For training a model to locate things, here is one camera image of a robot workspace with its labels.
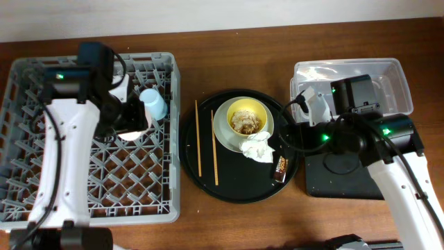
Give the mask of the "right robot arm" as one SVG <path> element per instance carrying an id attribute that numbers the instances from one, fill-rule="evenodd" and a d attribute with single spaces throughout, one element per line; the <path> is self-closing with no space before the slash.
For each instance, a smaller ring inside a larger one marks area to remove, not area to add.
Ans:
<path id="1" fill-rule="evenodd" d="M 330 89 L 334 112 L 312 87 L 290 101 L 309 117 L 297 127 L 301 140 L 317 145 L 292 143 L 288 126 L 277 130 L 281 141 L 302 154 L 357 154 L 390 208 L 403 248 L 442 249 L 443 209 L 413 121 L 402 113 L 383 115 L 367 74 L 333 81 Z"/>

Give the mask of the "gold snack wrapper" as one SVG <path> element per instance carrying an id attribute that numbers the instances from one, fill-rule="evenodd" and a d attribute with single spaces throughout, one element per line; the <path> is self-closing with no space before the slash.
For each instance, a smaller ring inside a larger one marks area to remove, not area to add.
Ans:
<path id="1" fill-rule="evenodd" d="M 273 173 L 273 180 L 278 183 L 283 183 L 285 181 L 286 175 L 287 175 L 287 168 L 288 168 L 289 161 L 280 156 L 277 165 L 275 168 L 275 171 Z"/>

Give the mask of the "white tissue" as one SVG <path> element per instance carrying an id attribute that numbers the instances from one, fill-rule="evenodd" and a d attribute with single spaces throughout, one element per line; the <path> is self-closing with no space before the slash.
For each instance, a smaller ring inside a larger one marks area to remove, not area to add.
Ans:
<path id="1" fill-rule="evenodd" d="M 267 131 L 251 134 L 246 139 L 240 141 L 239 149 L 245 157 L 256 162 L 272 163 L 275 150 L 268 145 L 270 137 L 271 134 Z"/>

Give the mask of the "pink cup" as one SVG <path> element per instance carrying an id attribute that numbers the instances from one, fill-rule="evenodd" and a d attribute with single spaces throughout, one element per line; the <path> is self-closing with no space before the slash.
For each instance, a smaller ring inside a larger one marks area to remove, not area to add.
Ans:
<path id="1" fill-rule="evenodd" d="M 145 129 L 143 131 L 134 131 L 134 132 L 129 132 L 129 133 L 120 133 L 120 134 L 118 134 L 118 137 L 120 139 L 122 139 L 122 140 L 125 140 L 125 141 L 134 141 L 137 138 L 140 138 L 143 134 L 145 134 L 149 130 L 149 128 L 152 125 L 151 113 L 150 113 L 150 111 L 147 108 L 145 108 L 145 118 L 146 118 L 146 121 L 148 123 L 147 129 Z"/>

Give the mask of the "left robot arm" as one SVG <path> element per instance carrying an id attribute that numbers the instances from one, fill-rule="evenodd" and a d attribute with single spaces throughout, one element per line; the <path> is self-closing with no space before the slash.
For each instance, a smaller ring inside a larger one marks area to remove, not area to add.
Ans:
<path id="1" fill-rule="evenodd" d="M 25 229 L 10 232 L 11 249 L 113 249 L 106 227 L 91 227 L 87 180 L 92 142 L 151 126 L 143 101 L 131 93 L 128 73 L 114 77 L 123 58 L 100 42 L 79 45 L 73 66 L 48 67 L 37 98 L 44 113 L 40 183 Z"/>

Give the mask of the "blue cup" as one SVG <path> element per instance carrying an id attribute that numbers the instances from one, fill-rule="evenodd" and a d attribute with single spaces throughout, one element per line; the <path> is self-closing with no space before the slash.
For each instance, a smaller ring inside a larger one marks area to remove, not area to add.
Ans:
<path id="1" fill-rule="evenodd" d="M 159 121 L 166 117 L 168 111 L 167 103 L 156 89 L 149 88 L 143 90 L 139 95 L 139 100 L 144 102 L 153 119 Z"/>

